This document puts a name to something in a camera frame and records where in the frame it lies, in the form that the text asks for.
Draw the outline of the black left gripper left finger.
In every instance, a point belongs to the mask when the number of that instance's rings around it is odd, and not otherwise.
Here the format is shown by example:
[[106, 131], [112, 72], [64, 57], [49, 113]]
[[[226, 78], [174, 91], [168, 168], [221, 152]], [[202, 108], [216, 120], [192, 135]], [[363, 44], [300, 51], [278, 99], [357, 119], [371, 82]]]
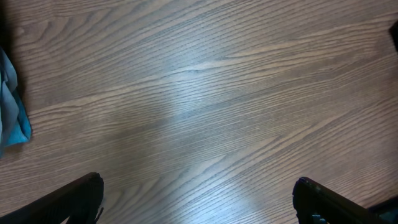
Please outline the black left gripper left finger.
[[96, 224], [103, 212], [104, 181], [90, 172], [1, 217], [1, 224]]

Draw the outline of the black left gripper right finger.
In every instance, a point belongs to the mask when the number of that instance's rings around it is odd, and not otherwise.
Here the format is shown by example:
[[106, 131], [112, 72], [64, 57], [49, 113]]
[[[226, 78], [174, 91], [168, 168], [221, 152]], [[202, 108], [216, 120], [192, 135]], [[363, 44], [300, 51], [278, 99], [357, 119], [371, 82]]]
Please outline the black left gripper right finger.
[[385, 221], [308, 177], [296, 181], [293, 206], [300, 224], [380, 224]]

